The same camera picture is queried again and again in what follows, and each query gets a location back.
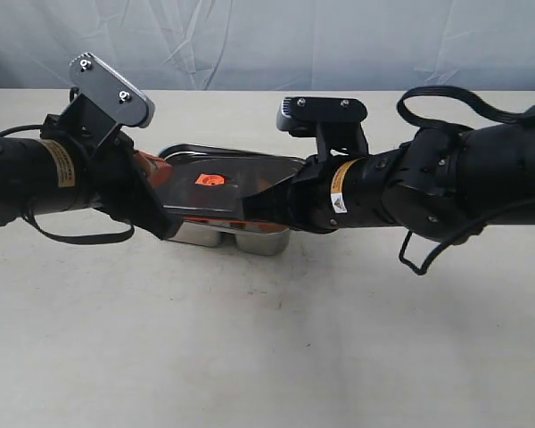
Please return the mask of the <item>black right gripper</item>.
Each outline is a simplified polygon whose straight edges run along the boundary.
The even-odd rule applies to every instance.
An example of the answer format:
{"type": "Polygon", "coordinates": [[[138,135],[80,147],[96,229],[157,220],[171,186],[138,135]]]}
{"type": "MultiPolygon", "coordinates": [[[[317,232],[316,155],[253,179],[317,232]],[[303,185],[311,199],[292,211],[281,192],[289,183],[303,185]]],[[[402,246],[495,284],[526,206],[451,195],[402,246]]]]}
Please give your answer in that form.
{"type": "Polygon", "coordinates": [[[242,200],[247,220],[326,235],[383,226],[383,170],[375,156],[336,156],[242,200]]]}

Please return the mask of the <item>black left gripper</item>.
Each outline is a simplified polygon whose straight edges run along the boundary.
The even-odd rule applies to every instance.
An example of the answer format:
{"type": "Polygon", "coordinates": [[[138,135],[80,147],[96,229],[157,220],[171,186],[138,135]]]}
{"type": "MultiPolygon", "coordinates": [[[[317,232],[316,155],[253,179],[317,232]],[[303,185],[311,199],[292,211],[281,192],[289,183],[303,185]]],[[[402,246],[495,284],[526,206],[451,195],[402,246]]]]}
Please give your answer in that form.
{"type": "Polygon", "coordinates": [[[134,147],[121,125],[106,116],[46,116],[42,138],[66,143],[83,162],[86,205],[128,228],[97,235],[43,235],[55,241],[126,241],[137,228],[160,240],[173,237],[181,218],[168,214],[154,190],[169,189],[173,168],[161,157],[134,147]]]}

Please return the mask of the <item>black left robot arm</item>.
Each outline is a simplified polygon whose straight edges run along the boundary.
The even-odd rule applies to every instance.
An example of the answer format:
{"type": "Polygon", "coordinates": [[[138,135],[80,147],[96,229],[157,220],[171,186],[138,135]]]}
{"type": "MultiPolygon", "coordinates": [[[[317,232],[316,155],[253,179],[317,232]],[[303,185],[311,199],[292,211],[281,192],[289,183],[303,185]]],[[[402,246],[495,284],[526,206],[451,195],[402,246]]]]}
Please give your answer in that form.
{"type": "Polygon", "coordinates": [[[56,242],[100,245],[125,242],[137,229],[167,240],[183,225],[154,189],[166,170],[138,151],[121,125],[49,114],[34,129],[37,138],[15,137],[17,128],[0,133],[0,227],[21,219],[56,242]],[[57,235],[37,222],[40,215],[87,209],[125,230],[57,235]]]}

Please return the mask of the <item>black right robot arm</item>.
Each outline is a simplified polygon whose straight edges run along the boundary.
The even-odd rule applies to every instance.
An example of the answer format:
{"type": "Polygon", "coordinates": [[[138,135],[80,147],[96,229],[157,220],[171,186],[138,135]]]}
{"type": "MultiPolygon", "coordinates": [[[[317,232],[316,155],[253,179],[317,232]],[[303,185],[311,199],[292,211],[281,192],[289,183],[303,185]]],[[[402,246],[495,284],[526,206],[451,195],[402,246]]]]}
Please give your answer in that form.
{"type": "Polygon", "coordinates": [[[535,105],[510,123],[421,128],[388,152],[310,162],[244,197],[243,215],[321,235],[404,227],[435,242],[465,226],[535,226],[535,105]]]}

